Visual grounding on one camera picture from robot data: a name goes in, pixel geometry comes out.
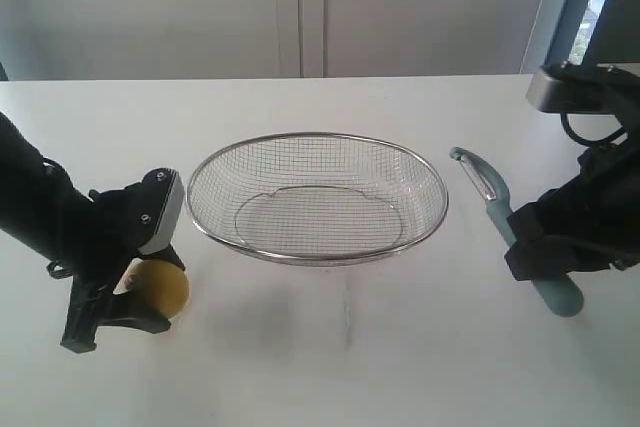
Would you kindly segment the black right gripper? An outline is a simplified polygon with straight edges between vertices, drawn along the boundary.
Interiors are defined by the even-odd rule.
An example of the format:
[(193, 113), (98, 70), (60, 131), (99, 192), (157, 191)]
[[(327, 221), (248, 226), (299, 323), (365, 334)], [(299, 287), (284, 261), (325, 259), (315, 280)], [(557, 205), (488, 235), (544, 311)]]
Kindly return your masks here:
[(576, 177), (507, 217), (516, 281), (639, 264), (639, 140), (590, 147)]

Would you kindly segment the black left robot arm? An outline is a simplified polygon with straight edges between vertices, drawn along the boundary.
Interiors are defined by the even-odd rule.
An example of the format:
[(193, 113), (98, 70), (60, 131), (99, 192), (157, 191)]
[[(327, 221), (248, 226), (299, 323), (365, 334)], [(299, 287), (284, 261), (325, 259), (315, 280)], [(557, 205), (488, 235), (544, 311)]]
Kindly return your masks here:
[(83, 194), (62, 165), (43, 156), (8, 117), (1, 119), (1, 229), (45, 257), (56, 280), (72, 281), (61, 346), (95, 350), (102, 326), (157, 334), (171, 327), (163, 292), (115, 293), (131, 262), (148, 261), (153, 273), (170, 272), (165, 287), (185, 280), (185, 265), (171, 241), (184, 187), (179, 173), (156, 168), (122, 189)]

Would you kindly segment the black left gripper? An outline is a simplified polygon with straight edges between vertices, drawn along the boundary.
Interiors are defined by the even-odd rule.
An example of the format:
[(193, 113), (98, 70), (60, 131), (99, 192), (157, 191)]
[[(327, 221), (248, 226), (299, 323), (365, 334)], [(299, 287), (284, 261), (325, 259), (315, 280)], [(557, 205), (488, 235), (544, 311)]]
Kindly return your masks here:
[(143, 253), (134, 251), (127, 235), (130, 207), (140, 182), (122, 189), (93, 192), (85, 196), (70, 184), (52, 189), (52, 220), (55, 255), (47, 270), (51, 277), (72, 279), (61, 346), (70, 351), (96, 349), (99, 327), (123, 327), (159, 334), (171, 322), (141, 294), (113, 290), (133, 259), (169, 262), (180, 270), (186, 266), (171, 244)]

